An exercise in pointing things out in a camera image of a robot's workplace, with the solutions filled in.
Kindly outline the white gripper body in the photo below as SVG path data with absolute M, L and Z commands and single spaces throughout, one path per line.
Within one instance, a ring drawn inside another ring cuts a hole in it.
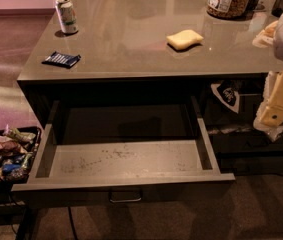
M 253 127 L 264 132 L 271 141 L 276 141 L 283 133 L 283 70 L 268 73 Z

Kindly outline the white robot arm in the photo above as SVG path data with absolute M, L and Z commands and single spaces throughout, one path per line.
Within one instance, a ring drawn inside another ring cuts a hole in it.
M 283 62 L 283 13 L 279 19 L 265 27 L 253 40 L 257 47 L 272 46 L 274 56 Z M 263 101 L 253 127 L 276 141 L 283 132 L 283 70 L 270 71 L 266 77 Z

